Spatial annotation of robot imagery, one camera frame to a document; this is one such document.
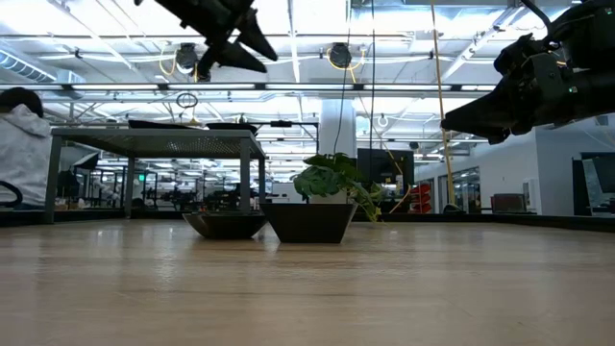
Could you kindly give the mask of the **black round wavy plate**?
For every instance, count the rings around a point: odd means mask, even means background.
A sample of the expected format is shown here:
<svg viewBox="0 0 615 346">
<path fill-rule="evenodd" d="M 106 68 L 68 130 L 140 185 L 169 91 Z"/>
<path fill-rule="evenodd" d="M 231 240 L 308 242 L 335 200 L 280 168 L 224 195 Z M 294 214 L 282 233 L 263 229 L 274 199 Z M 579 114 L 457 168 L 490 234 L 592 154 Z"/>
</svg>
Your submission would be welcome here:
<svg viewBox="0 0 615 346">
<path fill-rule="evenodd" d="M 250 239 L 267 224 L 258 212 L 219 211 L 184 213 L 184 220 L 199 235 L 214 240 Z"/>
</svg>

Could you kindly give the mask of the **white wall device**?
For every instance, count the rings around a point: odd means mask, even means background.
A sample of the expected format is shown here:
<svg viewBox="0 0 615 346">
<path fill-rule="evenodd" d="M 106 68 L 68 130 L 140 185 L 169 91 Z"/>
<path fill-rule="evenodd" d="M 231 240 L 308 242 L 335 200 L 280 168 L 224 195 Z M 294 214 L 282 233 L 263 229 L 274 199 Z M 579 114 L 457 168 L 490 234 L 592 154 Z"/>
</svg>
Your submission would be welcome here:
<svg viewBox="0 0 615 346">
<path fill-rule="evenodd" d="M 539 204 L 539 188 L 537 180 L 533 178 L 524 179 L 522 188 L 527 211 L 537 212 Z"/>
</svg>

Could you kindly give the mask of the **maroon box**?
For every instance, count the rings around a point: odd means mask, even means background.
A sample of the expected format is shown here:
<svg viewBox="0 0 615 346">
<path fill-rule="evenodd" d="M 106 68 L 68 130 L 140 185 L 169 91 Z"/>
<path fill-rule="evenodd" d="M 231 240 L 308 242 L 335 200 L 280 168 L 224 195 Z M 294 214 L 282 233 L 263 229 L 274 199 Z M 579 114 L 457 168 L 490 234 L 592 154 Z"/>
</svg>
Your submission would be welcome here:
<svg viewBox="0 0 615 346">
<path fill-rule="evenodd" d="M 491 197 L 493 213 L 526 213 L 527 204 L 523 194 L 498 193 Z"/>
</svg>

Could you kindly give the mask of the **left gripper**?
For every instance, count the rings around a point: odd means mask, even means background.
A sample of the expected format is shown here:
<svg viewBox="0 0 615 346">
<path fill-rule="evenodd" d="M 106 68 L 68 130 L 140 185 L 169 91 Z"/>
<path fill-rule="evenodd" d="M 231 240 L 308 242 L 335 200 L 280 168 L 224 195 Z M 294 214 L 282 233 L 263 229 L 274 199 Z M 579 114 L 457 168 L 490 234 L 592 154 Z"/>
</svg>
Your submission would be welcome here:
<svg viewBox="0 0 615 346">
<path fill-rule="evenodd" d="M 270 61 L 278 55 L 270 45 L 257 21 L 255 0 L 154 0 L 180 20 L 180 27 L 191 28 L 206 42 L 228 39 L 233 31 L 240 32 L 238 40 Z M 221 66 L 267 71 L 265 65 L 239 43 L 223 42 L 213 48 L 214 60 Z"/>
</svg>

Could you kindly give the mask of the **long ceiling light strip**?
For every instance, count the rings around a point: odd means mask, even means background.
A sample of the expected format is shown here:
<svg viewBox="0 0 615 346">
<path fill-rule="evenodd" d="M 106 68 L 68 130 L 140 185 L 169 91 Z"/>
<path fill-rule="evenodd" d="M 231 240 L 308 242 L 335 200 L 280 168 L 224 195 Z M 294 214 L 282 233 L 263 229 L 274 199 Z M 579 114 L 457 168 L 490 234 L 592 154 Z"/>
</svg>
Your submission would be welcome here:
<svg viewBox="0 0 615 346">
<path fill-rule="evenodd" d="M 24 87 L 35 91 L 86 91 L 86 90 L 275 90 L 275 91 L 492 91 L 494 85 L 420 85 L 420 84 L 282 84 L 282 83 L 214 83 L 214 84 L 0 84 L 0 90 Z"/>
</svg>

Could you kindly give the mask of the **black monitor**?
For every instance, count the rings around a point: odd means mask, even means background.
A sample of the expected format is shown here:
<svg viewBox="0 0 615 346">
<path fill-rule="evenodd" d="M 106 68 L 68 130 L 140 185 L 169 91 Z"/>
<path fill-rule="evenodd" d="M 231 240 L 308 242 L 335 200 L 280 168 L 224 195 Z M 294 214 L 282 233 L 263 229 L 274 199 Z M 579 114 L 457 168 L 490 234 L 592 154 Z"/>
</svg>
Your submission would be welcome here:
<svg viewBox="0 0 615 346">
<path fill-rule="evenodd" d="M 403 150 L 359 148 L 357 169 L 364 184 L 396 184 L 405 195 L 414 184 L 414 153 Z"/>
</svg>

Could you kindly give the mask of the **grey perforated metal shelf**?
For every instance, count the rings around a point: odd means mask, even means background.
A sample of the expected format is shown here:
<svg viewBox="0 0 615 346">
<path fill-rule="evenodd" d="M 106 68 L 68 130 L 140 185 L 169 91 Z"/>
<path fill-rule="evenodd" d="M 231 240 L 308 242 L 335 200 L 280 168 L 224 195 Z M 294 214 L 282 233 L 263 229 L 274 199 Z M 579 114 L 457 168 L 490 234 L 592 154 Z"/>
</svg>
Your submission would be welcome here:
<svg viewBox="0 0 615 346">
<path fill-rule="evenodd" d="M 240 161 L 240 206 L 251 210 L 251 161 L 258 161 L 258 197 L 265 201 L 265 159 L 260 144 L 249 130 L 179 130 L 55 128 L 47 175 L 43 222 L 52 224 L 62 143 L 71 140 L 128 159 L 124 214 L 132 216 L 135 161 L 138 159 L 234 159 Z"/>
</svg>

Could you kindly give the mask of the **green potted plant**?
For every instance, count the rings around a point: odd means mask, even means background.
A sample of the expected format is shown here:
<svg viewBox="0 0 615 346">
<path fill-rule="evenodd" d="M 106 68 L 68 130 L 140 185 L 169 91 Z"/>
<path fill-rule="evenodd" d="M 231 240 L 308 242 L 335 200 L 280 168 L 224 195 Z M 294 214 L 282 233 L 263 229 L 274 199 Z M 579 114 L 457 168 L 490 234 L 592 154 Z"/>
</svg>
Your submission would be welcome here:
<svg viewBox="0 0 615 346">
<path fill-rule="evenodd" d="M 295 190 L 304 200 L 310 197 L 333 197 L 343 192 L 365 212 L 371 222 L 381 216 L 381 187 L 362 181 L 354 159 L 344 153 L 316 154 L 304 160 L 307 168 L 295 176 Z"/>
</svg>

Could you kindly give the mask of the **black wavy square plate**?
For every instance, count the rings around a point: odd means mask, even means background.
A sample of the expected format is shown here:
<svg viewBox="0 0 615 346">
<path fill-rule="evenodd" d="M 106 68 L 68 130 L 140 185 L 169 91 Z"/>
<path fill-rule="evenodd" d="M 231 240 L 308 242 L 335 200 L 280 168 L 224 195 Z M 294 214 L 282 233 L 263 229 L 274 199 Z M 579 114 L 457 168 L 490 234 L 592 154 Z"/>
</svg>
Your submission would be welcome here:
<svg viewBox="0 0 615 346">
<path fill-rule="evenodd" d="M 339 244 L 357 210 L 355 204 L 263 204 L 282 243 Z"/>
</svg>

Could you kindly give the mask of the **person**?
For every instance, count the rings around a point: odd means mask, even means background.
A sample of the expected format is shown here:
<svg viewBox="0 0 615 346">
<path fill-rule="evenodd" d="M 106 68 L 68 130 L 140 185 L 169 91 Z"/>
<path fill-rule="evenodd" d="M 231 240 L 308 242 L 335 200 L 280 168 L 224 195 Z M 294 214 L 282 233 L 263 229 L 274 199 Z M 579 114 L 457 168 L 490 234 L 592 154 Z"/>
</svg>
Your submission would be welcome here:
<svg viewBox="0 0 615 346">
<path fill-rule="evenodd" d="M 13 87 L 0 93 L 0 181 L 22 194 L 17 210 L 45 205 L 52 135 L 39 96 Z"/>
</svg>

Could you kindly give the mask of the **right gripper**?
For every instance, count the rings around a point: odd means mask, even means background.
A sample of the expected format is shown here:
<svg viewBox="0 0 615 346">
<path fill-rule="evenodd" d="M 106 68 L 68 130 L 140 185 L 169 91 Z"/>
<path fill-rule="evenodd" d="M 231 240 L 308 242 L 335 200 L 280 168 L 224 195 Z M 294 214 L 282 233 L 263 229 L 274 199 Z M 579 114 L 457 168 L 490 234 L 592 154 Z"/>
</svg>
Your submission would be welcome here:
<svg viewBox="0 0 615 346">
<path fill-rule="evenodd" d="M 446 113 L 444 130 L 481 133 L 489 144 L 523 135 L 536 126 L 582 119 L 573 69 L 527 34 L 506 46 L 494 62 L 502 75 L 495 89 Z"/>
</svg>

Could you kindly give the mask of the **red storage bins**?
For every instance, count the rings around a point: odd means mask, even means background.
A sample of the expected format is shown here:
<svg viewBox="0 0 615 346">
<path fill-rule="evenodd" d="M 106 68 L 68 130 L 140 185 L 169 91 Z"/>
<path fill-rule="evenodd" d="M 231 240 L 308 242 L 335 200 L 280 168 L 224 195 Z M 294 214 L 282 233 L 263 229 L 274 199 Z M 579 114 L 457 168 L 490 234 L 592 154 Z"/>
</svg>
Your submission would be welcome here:
<svg viewBox="0 0 615 346">
<path fill-rule="evenodd" d="M 413 187 L 409 193 L 409 213 L 429 214 L 432 212 L 431 184 L 423 183 Z"/>
</svg>

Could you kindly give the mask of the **dark partition panel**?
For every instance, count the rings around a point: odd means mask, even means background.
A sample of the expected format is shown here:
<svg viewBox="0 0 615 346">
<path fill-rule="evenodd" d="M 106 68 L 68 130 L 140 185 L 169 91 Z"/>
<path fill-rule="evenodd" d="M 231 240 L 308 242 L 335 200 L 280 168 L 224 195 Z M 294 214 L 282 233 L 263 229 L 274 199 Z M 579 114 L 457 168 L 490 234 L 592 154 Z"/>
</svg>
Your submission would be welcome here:
<svg viewBox="0 0 615 346">
<path fill-rule="evenodd" d="M 615 218 L 615 153 L 572 160 L 574 215 Z"/>
</svg>

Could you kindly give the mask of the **ceiling air duct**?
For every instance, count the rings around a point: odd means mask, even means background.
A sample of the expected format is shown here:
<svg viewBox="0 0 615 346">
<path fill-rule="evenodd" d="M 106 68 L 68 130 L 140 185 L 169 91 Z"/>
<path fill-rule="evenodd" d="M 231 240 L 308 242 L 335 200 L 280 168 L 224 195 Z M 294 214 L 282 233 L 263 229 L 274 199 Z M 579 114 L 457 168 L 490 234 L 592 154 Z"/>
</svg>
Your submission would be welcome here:
<svg viewBox="0 0 615 346">
<path fill-rule="evenodd" d="M 51 84 L 57 81 L 54 75 L 3 49 L 0 49 L 0 67 L 38 84 Z"/>
</svg>

